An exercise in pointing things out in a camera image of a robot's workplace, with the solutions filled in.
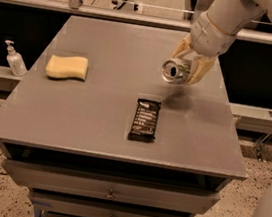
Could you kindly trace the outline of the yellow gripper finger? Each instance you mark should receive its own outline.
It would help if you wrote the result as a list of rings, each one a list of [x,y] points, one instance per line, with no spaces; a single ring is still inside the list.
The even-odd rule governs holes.
[[[173,51],[173,58],[182,58],[183,56],[187,55],[194,51],[191,43],[191,34],[188,33],[185,35],[177,44],[176,49]]]
[[[198,55],[192,60],[192,66],[190,67],[190,73],[188,76],[188,85],[196,84],[202,80],[202,78],[211,70],[215,64],[215,57]]]

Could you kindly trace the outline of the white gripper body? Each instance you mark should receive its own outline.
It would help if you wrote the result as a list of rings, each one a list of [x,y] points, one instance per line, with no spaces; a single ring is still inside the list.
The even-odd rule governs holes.
[[[224,54],[235,40],[235,35],[217,28],[207,12],[200,14],[190,30],[190,45],[199,55],[214,57]]]

